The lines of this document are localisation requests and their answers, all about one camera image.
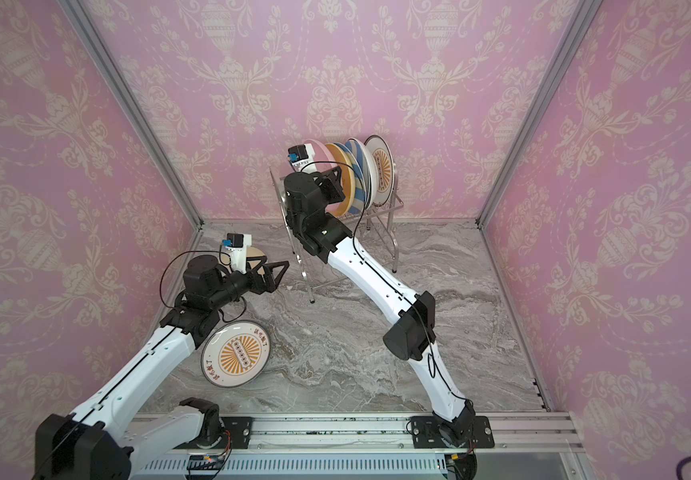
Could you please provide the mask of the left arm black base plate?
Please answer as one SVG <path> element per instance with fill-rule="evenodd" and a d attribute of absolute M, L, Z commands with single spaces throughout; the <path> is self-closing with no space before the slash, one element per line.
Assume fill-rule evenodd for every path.
<path fill-rule="evenodd" d="M 176 450 L 203 449 L 225 450 L 231 446 L 233 450 L 247 450 L 252 437 L 254 420 L 249 416 L 222 417 L 219 423 L 210 430 L 208 437 L 197 438 L 182 443 Z"/>

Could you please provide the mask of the black white floral plate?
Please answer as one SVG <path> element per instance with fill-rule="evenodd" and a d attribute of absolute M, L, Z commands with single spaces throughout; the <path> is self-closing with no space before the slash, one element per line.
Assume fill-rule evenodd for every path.
<path fill-rule="evenodd" d="M 375 194 L 377 194 L 377 188 L 379 187 L 379 171 L 377 171 L 377 162 L 375 162 L 373 154 L 371 154 L 371 151 L 367 149 L 367 146 L 365 146 L 363 142 L 359 141 L 359 139 L 355 139 L 355 142 L 357 142 L 357 147 L 359 147 L 361 154 L 363 154 L 363 162 L 365 162 L 365 166 L 367 166 L 367 173 L 369 173 L 369 180 L 367 180 L 367 187 L 369 187 L 367 190 L 367 194 L 369 194 L 367 208 L 371 208 L 371 206 L 375 204 Z"/>

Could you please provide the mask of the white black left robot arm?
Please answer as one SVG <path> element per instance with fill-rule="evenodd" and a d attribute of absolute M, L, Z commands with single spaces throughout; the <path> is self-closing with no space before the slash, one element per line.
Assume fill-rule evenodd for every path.
<path fill-rule="evenodd" d="M 37 479 L 129 479 L 174 448 L 230 445 L 217 404 L 190 397 L 149 428 L 130 427 L 163 381 L 223 320 L 223 309 L 247 293 L 277 290 L 289 262 L 252 257 L 245 271 L 229 271 L 216 256 L 189 261 L 184 288 L 141 350 L 97 393 L 67 415 L 52 414 L 37 428 Z"/>

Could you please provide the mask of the blue white striped plate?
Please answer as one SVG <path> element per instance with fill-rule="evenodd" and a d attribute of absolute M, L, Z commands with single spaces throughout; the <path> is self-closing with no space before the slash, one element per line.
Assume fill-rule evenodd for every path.
<path fill-rule="evenodd" d="M 365 191 L 365 209 L 371 206 L 371 198 L 373 198 L 373 185 L 371 185 L 371 171 L 369 171 L 369 162 L 367 162 L 367 149 L 361 141 L 355 138 L 349 138 L 345 144 L 351 155 L 357 160 L 357 165 L 361 168 L 361 180 L 363 180 L 363 191 Z"/>
<path fill-rule="evenodd" d="M 349 149 L 347 149 L 346 143 L 336 143 L 337 148 L 343 152 L 349 153 L 351 155 L 351 152 L 349 152 Z M 355 187 L 355 193 L 353 194 L 353 201 L 351 202 L 351 207 L 349 208 L 349 211 L 347 213 L 351 215 L 359 215 L 365 207 L 363 207 L 363 204 L 365 203 L 365 191 L 363 191 L 363 180 L 361 180 L 361 168 L 359 168 L 359 165 L 357 165 L 357 160 L 355 160 L 355 157 L 351 155 L 351 165 L 353 165 L 353 176 L 355 176 L 355 181 L 353 182 L 353 187 Z"/>

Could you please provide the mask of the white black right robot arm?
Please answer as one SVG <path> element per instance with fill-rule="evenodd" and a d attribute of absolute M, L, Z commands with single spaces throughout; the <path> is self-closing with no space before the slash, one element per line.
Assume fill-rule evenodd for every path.
<path fill-rule="evenodd" d="M 453 447 L 473 445 L 475 407 L 455 386 L 441 359 L 435 327 L 435 297 L 401 283 L 383 268 L 327 206 L 345 198 L 341 170 L 294 172 L 284 178 L 285 220 L 307 254 L 345 275 L 371 299 L 391 328 L 387 350 L 407 362 L 431 400 L 439 435 Z"/>

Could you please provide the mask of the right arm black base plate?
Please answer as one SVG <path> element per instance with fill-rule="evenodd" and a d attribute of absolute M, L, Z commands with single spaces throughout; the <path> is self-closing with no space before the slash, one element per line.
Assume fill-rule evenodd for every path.
<path fill-rule="evenodd" d="M 471 432 L 465 434 L 465 440 L 461 445 L 443 437 L 441 424 L 443 424 L 441 419 L 433 415 L 419 415 L 409 418 L 405 429 L 411 435 L 415 449 L 489 449 L 495 447 L 493 429 L 491 429 L 487 417 L 477 416 L 473 420 Z"/>

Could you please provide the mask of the pink plate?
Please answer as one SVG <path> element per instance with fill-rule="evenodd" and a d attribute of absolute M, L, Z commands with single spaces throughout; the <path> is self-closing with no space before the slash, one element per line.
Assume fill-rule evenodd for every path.
<path fill-rule="evenodd" d="M 306 146 L 309 158 L 304 161 L 304 166 L 302 168 L 303 172 L 325 172 L 338 167 L 330 150 L 322 142 L 315 139 L 307 139 L 304 145 Z"/>

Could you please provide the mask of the blue white striped plate front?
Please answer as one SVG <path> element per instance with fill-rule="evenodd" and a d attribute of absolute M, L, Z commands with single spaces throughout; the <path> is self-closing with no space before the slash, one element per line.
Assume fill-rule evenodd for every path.
<path fill-rule="evenodd" d="M 373 198 L 373 185 L 371 185 L 371 171 L 369 171 L 369 162 L 367 162 L 367 149 L 361 141 L 355 138 L 349 138 L 345 144 L 351 155 L 357 160 L 357 165 L 361 168 L 361 180 L 363 180 L 363 191 L 365 191 L 365 209 L 371 206 L 371 198 Z"/>

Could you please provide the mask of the yellow plate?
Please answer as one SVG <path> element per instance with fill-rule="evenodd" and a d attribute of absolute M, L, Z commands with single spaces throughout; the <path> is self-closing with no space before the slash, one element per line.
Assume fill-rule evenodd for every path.
<path fill-rule="evenodd" d="M 333 214 L 337 218 L 344 217 L 351 210 L 357 192 L 357 176 L 355 176 L 355 157 L 341 143 L 327 143 L 327 150 L 332 154 L 337 166 L 342 168 L 341 186 L 345 194 L 345 200 L 335 209 Z"/>

